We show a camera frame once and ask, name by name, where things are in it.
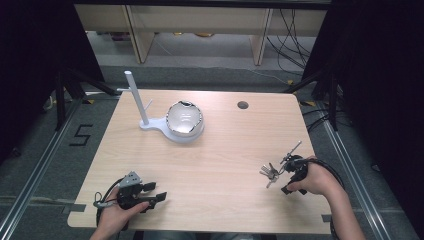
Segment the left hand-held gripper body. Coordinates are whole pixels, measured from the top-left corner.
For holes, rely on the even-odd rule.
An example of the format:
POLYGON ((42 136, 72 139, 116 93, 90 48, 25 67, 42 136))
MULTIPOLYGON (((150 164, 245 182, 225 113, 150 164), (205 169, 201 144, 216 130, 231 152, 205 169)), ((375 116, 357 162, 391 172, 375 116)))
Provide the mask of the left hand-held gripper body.
POLYGON ((140 176, 131 171, 119 182, 117 203, 122 209, 130 209, 139 203, 139 194, 143 190, 140 176))

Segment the white stand with pegs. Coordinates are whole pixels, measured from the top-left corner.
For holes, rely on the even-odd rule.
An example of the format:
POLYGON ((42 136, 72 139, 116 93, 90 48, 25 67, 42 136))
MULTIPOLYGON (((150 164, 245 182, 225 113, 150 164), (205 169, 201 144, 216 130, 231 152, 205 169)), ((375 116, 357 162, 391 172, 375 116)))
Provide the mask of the white stand with pegs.
POLYGON ((205 128, 205 121, 204 121, 204 128, 199 135, 194 136, 194 137, 184 138, 184 137, 178 137, 178 136, 174 135, 168 129, 167 123, 166 123, 166 115, 167 115, 168 110, 167 110, 166 114, 161 118, 150 118, 147 115, 147 109, 150 106, 150 104, 152 103, 152 100, 150 100, 150 102, 147 105, 144 105, 143 101, 141 99, 141 94, 139 93, 139 90, 138 90, 137 85, 135 83, 135 79, 133 77, 132 72, 129 71, 129 70, 125 70, 124 75, 125 75, 125 78, 128 82, 129 87, 127 89, 118 88, 118 91, 130 92, 132 94, 132 96, 135 100, 138 112, 139 112, 140 117, 141 117, 141 120, 139 121, 139 127, 142 130, 159 131, 169 140, 171 140, 175 143, 180 143, 180 144, 191 143, 191 142, 197 140, 202 135, 204 128, 205 128))

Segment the black metal stand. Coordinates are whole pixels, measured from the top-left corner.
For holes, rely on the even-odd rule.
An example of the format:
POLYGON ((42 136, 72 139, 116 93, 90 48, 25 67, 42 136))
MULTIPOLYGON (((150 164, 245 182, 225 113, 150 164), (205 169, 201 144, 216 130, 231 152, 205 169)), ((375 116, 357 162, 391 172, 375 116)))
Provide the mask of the black metal stand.
POLYGON ((318 70, 316 73, 304 78, 299 83, 291 85, 288 89, 284 90, 284 93, 294 93, 297 90, 311 84, 316 83, 311 96, 315 100, 323 100, 325 96, 329 98, 328 105, 328 120, 334 131, 338 130, 336 114, 337 114, 337 87, 338 81, 336 76, 332 73, 329 67, 324 67, 318 70))
POLYGON ((57 124, 58 131, 66 122, 66 107, 65 107, 65 92, 68 92, 72 100, 82 100, 86 94, 81 86, 81 83, 88 83, 103 93, 110 96, 117 96, 118 92, 108 87, 104 82, 98 81, 81 71, 62 67, 55 77, 55 94, 56 94, 56 109, 57 109, 57 124))

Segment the bunch of metal keys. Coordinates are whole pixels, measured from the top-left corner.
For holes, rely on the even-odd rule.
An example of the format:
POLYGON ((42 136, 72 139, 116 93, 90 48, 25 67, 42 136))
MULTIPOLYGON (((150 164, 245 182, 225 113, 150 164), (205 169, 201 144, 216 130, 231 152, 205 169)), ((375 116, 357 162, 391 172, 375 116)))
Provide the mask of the bunch of metal keys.
POLYGON ((266 176, 268 178, 268 183, 266 185, 269 188, 272 184, 276 183, 280 176, 283 174, 284 169, 280 167, 276 169, 271 163, 268 165, 263 165, 260 168, 259 173, 266 176))

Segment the person's right hand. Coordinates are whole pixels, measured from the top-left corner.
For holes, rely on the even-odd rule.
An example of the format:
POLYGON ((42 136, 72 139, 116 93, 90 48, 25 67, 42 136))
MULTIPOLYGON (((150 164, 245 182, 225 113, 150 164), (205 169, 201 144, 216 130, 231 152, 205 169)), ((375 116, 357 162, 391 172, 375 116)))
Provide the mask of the person's right hand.
POLYGON ((324 167, 316 163, 317 158, 311 156, 308 160, 307 176, 287 186, 289 191, 306 190, 310 193, 330 197, 340 188, 334 176, 324 167))

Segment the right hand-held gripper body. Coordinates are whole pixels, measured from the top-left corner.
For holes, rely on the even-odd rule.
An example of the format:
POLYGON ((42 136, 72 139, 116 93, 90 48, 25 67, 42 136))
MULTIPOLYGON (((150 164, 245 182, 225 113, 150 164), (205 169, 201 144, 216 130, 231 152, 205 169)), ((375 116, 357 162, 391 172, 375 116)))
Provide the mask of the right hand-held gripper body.
POLYGON ((301 181, 307 176, 308 163, 307 163, 306 159, 303 158, 300 155, 294 155, 294 152, 297 150, 297 148, 301 144, 302 144, 302 142, 298 141, 295 144, 295 146, 280 161, 282 168, 286 163, 292 163, 294 165, 294 171, 293 172, 287 172, 287 173, 292 173, 292 176, 290 177, 289 183, 301 181))

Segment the aluminium floor rail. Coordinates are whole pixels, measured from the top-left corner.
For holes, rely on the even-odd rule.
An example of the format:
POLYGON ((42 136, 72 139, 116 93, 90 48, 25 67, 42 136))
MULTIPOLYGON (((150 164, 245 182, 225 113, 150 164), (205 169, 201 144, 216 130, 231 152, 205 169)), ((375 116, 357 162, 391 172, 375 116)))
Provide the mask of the aluminium floor rail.
POLYGON ((360 203, 360 206, 366 216, 368 223, 374 233, 376 240, 393 240, 386 224, 383 221, 381 214, 379 213, 375 203, 371 199, 364 182, 361 180, 360 175, 353 164, 353 161, 337 131, 335 131, 332 125, 325 121, 327 135, 338 155, 338 158, 345 170, 345 173, 349 179, 352 189, 360 203))
POLYGON ((82 104, 82 100, 73 100, 65 114, 65 120, 61 127, 56 130, 50 139, 46 149, 42 156, 38 160, 35 168, 31 172, 31 175, 25 182, 23 189, 19 195, 15 198, 13 205, 9 209, 7 215, 0 223, 0 240, 9 240, 13 235, 19 221, 21 220, 33 193, 38 188, 41 179, 47 171, 54 155, 59 149, 61 142, 71 124, 71 121, 82 104))

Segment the light wooden desk frame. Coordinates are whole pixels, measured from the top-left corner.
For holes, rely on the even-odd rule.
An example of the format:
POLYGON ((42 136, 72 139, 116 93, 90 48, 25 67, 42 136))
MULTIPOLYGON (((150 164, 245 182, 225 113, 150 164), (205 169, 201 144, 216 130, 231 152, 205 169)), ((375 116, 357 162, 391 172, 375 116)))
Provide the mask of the light wooden desk frame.
POLYGON ((162 7, 136 5, 77 4, 86 31, 127 32, 139 63, 146 61, 154 35, 212 33, 248 35, 255 65, 262 63, 265 41, 288 33, 316 37, 324 10, 252 9, 220 7, 162 7))

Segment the person's left hand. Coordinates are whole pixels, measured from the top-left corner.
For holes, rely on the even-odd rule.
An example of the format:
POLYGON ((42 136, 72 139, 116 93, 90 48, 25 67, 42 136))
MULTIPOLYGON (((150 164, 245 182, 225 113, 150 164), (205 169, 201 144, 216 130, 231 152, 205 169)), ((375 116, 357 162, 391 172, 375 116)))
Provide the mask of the person's left hand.
POLYGON ((118 233, 132 217, 145 210, 148 206, 148 202, 142 202, 124 210, 118 204, 113 204, 103 210, 97 228, 118 233))

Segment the black curtain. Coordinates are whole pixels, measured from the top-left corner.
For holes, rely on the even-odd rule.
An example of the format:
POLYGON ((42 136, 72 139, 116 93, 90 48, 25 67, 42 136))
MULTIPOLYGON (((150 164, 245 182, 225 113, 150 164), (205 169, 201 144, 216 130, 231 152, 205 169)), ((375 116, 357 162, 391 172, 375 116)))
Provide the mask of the black curtain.
POLYGON ((326 65, 424 238, 424 0, 330 0, 304 73, 326 65))
POLYGON ((0 0, 0 164, 71 71, 103 74, 72 0, 0 0))

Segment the grey floor tape strip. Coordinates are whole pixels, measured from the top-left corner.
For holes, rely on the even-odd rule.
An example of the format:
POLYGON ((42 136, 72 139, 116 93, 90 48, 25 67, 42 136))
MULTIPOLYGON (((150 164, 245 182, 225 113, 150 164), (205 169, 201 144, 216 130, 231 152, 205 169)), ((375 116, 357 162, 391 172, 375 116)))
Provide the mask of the grey floor tape strip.
POLYGON ((85 204, 66 204, 63 209, 63 214, 70 214, 71 212, 84 212, 86 208, 85 204))

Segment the white eggshell-shaped bowl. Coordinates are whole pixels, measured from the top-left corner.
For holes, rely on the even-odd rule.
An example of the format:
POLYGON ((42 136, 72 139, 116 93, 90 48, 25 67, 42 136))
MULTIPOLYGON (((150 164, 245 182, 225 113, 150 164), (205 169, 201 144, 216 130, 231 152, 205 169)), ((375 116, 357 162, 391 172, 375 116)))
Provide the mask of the white eggshell-shaped bowl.
POLYGON ((168 129, 178 137, 194 137, 204 128, 204 117, 200 108, 189 101, 174 103, 167 112, 168 129))

